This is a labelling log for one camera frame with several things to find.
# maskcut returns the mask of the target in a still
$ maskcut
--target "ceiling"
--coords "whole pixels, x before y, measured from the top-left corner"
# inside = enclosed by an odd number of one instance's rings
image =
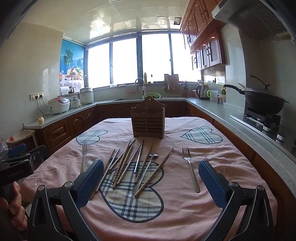
[[[88,45],[102,38],[148,29],[179,29],[187,0],[39,0],[23,22],[59,30]]]

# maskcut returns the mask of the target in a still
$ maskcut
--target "wok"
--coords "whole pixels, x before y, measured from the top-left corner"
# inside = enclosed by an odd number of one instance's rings
[[[261,90],[245,88],[244,91],[237,88],[234,85],[224,85],[224,86],[235,89],[240,94],[245,95],[246,101],[248,102],[250,107],[255,109],[256,111],[259,111],[262,114],[271,114],[271,115],[277,114],[282,110],[285,102],[289,103],[281,97],[269,94],[268,88],[267,88],[269,85],[264,84],[264,87]]]

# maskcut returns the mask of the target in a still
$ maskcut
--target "gray countertop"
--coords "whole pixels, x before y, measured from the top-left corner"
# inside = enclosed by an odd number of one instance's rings
[[[104,104],[119,104],[119,103],[136,103],[141,100],[123,100],[116,101],[104,100],[97,101],[90,105],[81,106],[77,109],[68,110],[62,114],[56,114],[51,116],[45,116],[44,123],[39,125],[38,121],[25,125],[25,129],[42,129],[56,121],[64,119],[68,116],[76,114],[80,111],[87,110],[91,107]],[[244,126],[238,121],[229,117],[230,114],[236,114],[234,110],[225,108],[223,105],[208,100],[199,100],[198,98],[184,98],[184,97],[167,97],[160,100],[166,101],[185,101],[202,110],[216,121],[224,125],[227,129],[232,131],[246,144],[248,144],[255,152],[257,152],[283,179],[286,185],[290,188],[294,196],[296,197],[296,163],[293,162],[284,152],[282,152],[273,143]]]

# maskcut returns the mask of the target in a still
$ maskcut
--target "gas stove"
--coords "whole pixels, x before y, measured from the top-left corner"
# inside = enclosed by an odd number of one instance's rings
[[[248,108],[246,115],[235,114],[230,117],[263,136],[296,163],[296,133],[280,124],[279,115],[262,114]]]

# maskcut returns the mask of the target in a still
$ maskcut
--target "plaid heart pattern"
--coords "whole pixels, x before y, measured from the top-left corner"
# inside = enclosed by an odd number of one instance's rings
[[[83,145],[91,145],[97,143],[101,138],[101,135],[106,134],[108,131],[106,130],[96,130],[82,133],[81,135],[76,137],[76,141],[78,144]]]
[[[152,180],[153,183],[150,183],[136,199],[132,193],[136,179],[136,174],[133,173],[135,165],[136,162],[130,164],[121,183],[115,190],[112,188],[112,180],[116,169],[107,174],[100,192],[107,205],[117,216],[129,222],[144,223],[158,217],[163,211],[163,200],[152,186],[162,179],[164,171],[160,168]],[[144,184],[157,166],[157,163],[151,162],[141,184]]]
[[[223,138],[212,133],[212,131],[213,130],[210,127],[201,126],[191,129],[181,137],[200,144],[216,144],[222,142]]]

